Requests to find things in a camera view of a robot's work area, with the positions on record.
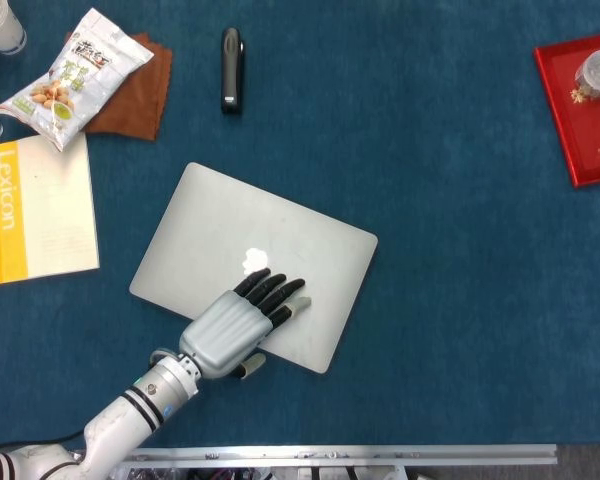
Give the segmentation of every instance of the brown cloth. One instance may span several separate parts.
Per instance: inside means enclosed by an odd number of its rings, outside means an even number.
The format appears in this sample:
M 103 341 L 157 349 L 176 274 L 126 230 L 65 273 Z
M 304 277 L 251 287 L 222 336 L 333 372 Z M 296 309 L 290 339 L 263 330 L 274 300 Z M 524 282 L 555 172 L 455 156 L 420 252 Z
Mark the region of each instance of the brown cloth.
M 87 133 L 118 133 L 155 141 L 167 103 L 173 53 L 153 43 L 147 33 L 131 37 L 153 58 L 120 85 L 102 110 L 84 127 Z

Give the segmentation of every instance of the robot finger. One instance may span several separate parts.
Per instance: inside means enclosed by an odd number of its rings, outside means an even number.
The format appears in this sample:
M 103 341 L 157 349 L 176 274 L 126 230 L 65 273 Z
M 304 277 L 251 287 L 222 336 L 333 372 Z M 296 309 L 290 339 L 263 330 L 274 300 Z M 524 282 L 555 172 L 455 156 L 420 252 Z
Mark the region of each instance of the robot finger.
M 251 305 L 258 305 L 264 299 L 264 297 L 269 295 L 274 288 L 276 288 L 286 279 L 287 277 L 283 273 L 269 277 L 256 288 L 254 288 L 245 298 L 251 302 Z
M 267 298 L 265 298 L 262 302 L 260 302 L 257 306 L 262 313 L 265 315 L 269 315 L 276 308 L 278 308 L 282 303 L 287 300 L 291 295 L 293 295 L 297 290 L 304 286 L 304 280 L 302 278 L 298 278 L 296 280 L 292 280 L 286 285 L 281 286 Z
M 278 328 L 284 322 L 311 305 L 310 297 L 298 297 L 288 301 L 278 310 L 269 315 L 269 320 L 273 324 L 273 330 Z
M 253 272 L 243 281 L 241 281 L 236 288 L 233 289 L 241 297 L 244 297 L 247 293 L 251 291 L 253 287 L 255 287 L 260 280 L 269 275 L 271 270 L 268 268 L 263 268 L 262 270 L 258 270 L 257 272 Z

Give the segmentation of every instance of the robotic hand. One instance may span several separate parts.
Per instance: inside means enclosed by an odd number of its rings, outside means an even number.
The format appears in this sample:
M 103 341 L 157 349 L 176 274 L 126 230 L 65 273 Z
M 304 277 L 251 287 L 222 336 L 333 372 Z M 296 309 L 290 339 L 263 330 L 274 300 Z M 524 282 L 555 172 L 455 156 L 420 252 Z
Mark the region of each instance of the robotic hand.
M 244 378 L 261 366 L 262 354 L 247 357 L 273 329 L 311 304 L 308 297 L 288 300 L 304 280 L 274 291 L 286 277 L 270 273 L 255 272 L 222 294 L 182 333 L 179 354 L 156 350 L 151 369 L 87 424 L 81 461 L 60 445 L 27 446 L 0 453 L 0 480 L 103 480 L 198 393 L 200 378 Z

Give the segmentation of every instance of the silver laptop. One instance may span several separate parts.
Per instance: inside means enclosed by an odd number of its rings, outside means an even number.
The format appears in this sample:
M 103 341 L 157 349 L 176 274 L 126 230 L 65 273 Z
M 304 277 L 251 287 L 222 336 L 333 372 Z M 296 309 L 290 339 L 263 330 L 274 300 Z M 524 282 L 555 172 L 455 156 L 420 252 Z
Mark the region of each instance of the silver laptop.
M 195 319 L 269 267 L 304 278 L 311 306 L 260 345 L 318 373 L 329 368 L 378 240 L 375 235 L 190 163 L 130 291 Z

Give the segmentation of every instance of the blue carpet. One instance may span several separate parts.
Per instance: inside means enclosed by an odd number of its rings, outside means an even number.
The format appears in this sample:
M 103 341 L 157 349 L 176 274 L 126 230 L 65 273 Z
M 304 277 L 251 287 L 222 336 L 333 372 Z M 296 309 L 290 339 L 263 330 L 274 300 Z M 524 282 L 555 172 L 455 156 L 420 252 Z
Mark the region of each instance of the blue carpet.
M 42 74 L 91 2 L 13 0 Z M 95 1 L 174 51 L 156 143 L 89 136 L 102 267 L 0 286 L 0 441 L 74 431 L 185 323 L 128 286 L 190 161 L 374 232 L 331 370 L 205 382 L 148 444 L 600 441 L 600 185 L 575 191 L 532 57 L 600 0 Z M 219 107 L 220 35 L 247 43 Z M 7 119 L 5 139 L 30 135 Z

